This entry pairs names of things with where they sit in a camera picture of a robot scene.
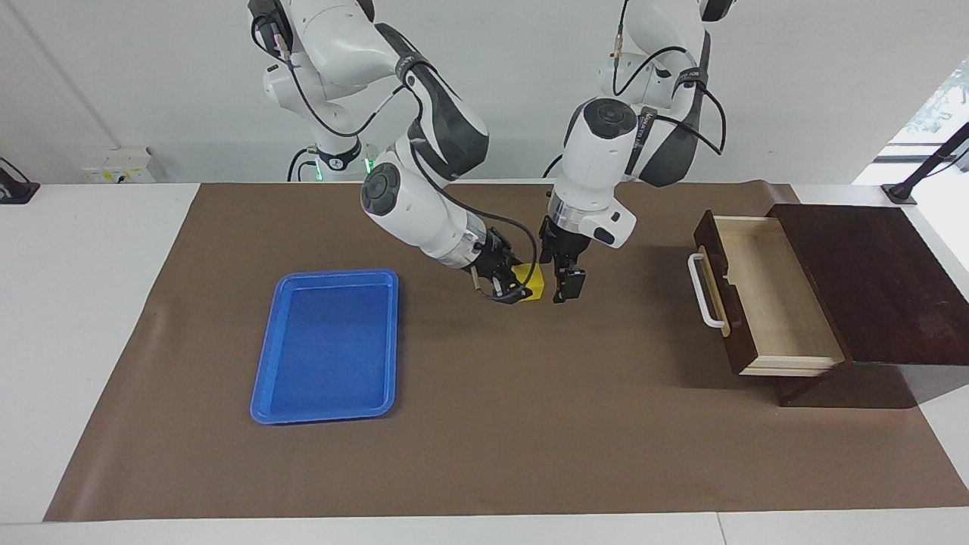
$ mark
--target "white handle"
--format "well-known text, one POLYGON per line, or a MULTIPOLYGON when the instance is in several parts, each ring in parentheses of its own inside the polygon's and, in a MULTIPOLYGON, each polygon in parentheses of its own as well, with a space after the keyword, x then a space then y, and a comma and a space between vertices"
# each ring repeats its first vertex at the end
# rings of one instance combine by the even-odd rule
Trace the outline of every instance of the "white handle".
POLYGON ((703 296, 703 287, 700 284, 700 274, 697 272, 697 267, 694 265, 698 261, 703 260, 703 254, 695 253, 690 255, 690 259, 686 262, 687 269, 690 270, 690 279, 693 280, 693 290, 697 292, 697 305, 700 306, 700 314, 703 315, 703 322, 715 329, 723 329, 727 325, 727 322, 723 320, 717 320, 713 316, 710 316, 710 310, 706 306, 706 297, 703 296))

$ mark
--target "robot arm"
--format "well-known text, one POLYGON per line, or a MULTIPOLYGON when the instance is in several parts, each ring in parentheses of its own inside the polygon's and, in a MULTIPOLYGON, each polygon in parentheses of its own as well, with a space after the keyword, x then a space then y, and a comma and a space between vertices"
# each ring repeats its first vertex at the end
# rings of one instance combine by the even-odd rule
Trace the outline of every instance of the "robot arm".
MULTIPOLYGON (((313 68, 306 53, 295 53, 291 60, 306 102, 313 107, 313 112, 327 119, 328 125, 336 131, 345 134, 353 131, 353 118, 350 113, 329 101, 338 92, 323 85, 320 74, 313 68)), ((352 177, 365 174, 365 164, 358 159, 362 153, 367 153, 368 159, 374 159, 376 153, 371 149, 373 146, 364 143, 359 136, 339 136, 321 126, 300 98, 296 81, 288 70, 278 64, 269 67, 263 73, 263 89, 280 108, 294 112, 306 120, 313 135, 317 167, 320 172, 328 173, 328 179, 336 179, 341 175, 352 177)))
POLYGON ((541 230, 541 262, 555 266, 556 303, 579 296, 585 271, 578 256, 592 239, 618 248, 636 227, 636 217, 614 198, 620 181, 664 186, 689 171, 697 136, 684 125, 700 126, 709 57, 703 22, 723 18, 733 2, 703 0, 699 9, 696 0, 624 4, 630 36, 651 54, 622 52, 620 23, 615 52, 599 71, 600 87, 615 98, 579 106, 569 125, 541 230))
MULTIPOLYGON (((443 191, 485 160, 488 133, 427 59, 389 25, 373 24, 370 2, 250 0, 249 7, 254 30, 261 29, 264 45, 274 45, 278 53, 274 56, 286 63, 291 78, 298 78, 307 99, 315 93, 319 104, 388 76, 396 76, 417 99, 417 118, 377 158, 363 184, 360 204, 367 215, 445 266, 488 279, 494 286, 492 299, 510 304, 529 297, 530 290, 512 272, 520 262, 507 241, 443 191), (299 70, 310 67, 310 78, 305 79, 299 70), (310 92, 305 92, 307 81, 311 81, 310 92)), ((282 81, 273 87, 277 97, 285 85, 282 81)), ((338 108, 328 105, 325 111, 335 113, 340 121, 343 111, 338 108)), ((301 113, 299 105, 292 109, 301 113)), ((316 115, 312 118, 319 121, 316 115)), ((352 154, 359 147, 356 135, 326 135, 334 131, 323 129, 317 132, 317 142, 330 146, 328 153, 349 150, 352 154)))

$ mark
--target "wall socket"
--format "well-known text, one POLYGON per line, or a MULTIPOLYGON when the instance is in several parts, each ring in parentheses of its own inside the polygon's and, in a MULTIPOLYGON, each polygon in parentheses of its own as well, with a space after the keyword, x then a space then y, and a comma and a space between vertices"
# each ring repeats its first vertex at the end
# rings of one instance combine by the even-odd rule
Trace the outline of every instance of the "wall socket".
POLYGON ((87 149, 81 166, 91 183, 156 183, 165 171, 146 147, 87 149))

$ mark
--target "white wall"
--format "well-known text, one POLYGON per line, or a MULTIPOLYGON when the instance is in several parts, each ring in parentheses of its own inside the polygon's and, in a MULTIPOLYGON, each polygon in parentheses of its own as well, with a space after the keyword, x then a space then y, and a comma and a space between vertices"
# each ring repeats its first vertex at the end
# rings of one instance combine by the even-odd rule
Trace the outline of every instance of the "white wall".
MULTIPOLYGON (((469 177, 540 175, 572 110, 597 93, 621 6, 375 3, 487 122, 491 152, 469 177)), ((969 53, 964 5, 741 0, 710 27, 727 154, 701 150, 689 178, 850 183, 969 53)), ((40 180, 82 181, 80 149, 111 144, 150 145, 171 181, 279 179, 309 140, 263 96, 268 59, 243 0, 0 0, 0 50, 0 152, 40 180)), ((392 84, 341 102, 362 117, 392 84)), ((401 95, 367 138, 389 144, 414 113, 401 95)))

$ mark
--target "blue tray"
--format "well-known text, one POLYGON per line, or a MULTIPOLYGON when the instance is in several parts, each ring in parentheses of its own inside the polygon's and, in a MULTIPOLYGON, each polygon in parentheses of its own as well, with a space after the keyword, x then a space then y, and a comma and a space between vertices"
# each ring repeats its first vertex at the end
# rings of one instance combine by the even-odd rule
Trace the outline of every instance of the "blue tray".
POLYGON ((372 418, 393 405, 397 275, 299 272, 276 285, 249 412, 261 424, 372 418))

